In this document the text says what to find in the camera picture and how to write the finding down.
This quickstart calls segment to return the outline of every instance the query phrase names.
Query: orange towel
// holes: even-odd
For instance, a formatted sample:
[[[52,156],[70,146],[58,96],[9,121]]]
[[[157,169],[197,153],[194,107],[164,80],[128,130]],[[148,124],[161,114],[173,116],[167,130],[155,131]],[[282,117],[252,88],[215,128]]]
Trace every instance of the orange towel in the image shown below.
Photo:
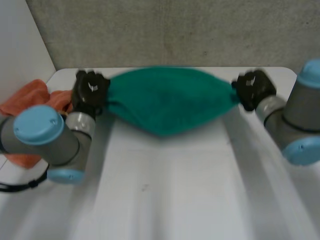
[[[17,116],[25,109],[40,104],[51,106],[58,112],[69,113],[72,110],[71,90],[54,91],[50,94],[47,85],[42,80],[36,79],[1,104],[0,113],[6,116]],[[41,156],[31,154],[6,154],[5,156],[12,163],[26,169],[32,168],[41,159]]]

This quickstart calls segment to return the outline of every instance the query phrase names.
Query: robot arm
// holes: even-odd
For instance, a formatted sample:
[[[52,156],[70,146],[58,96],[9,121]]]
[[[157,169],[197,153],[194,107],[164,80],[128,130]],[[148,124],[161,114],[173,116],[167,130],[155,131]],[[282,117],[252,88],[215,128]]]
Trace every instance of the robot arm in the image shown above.
[[[320,160],[320,61],[308,62],[286,102],[261,70],[232,83],[244,109],[256,112],[283,156],[294,165]]]
[[[53,108],[37,105],[17,117],[0,118],[0,153],[37,154],[48,162],[47,178],[79,183],[85,172],[95,117],[106,102],[110,80],[79,71],[72,90],[73,112],[64,122]]]

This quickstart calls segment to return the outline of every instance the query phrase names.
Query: green fabric bag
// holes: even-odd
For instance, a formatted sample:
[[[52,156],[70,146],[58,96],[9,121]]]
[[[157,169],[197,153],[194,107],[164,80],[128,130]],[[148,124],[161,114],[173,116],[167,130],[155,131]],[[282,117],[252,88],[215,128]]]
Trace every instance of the green fabric bag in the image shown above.
[[[228,82],[193,68],[169,66],[112,77],[107,97],[111,113],[158,136],[198,127],[238,103]]]

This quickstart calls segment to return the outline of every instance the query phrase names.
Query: black cable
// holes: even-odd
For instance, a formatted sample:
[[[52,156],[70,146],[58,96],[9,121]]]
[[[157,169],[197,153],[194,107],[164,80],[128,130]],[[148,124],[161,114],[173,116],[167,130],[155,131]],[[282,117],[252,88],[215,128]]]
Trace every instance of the black cable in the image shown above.
[[[49,165],[48,167],[45,169],[44,173],[37,179],[34,179],[26,184],[17,184],[17,185],[13,185],[13,184],[6,184],[3,182],[0,182],[0,192],[3,193],[18,193],[18,192],[22,192],[24,190],[27,189],[34,189],[36,188],[39,184],[41,184],[42,182],[44,182],[47,179],[47,171],[48,171]]]

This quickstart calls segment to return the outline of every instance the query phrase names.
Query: white wall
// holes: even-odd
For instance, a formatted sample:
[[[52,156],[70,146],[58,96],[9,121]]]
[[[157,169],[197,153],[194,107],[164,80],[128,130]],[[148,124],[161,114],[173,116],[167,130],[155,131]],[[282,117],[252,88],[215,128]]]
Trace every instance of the white wall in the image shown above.
[[[55,71],[25,0],[1,0],[0,103],[33,79],[47,82]]]

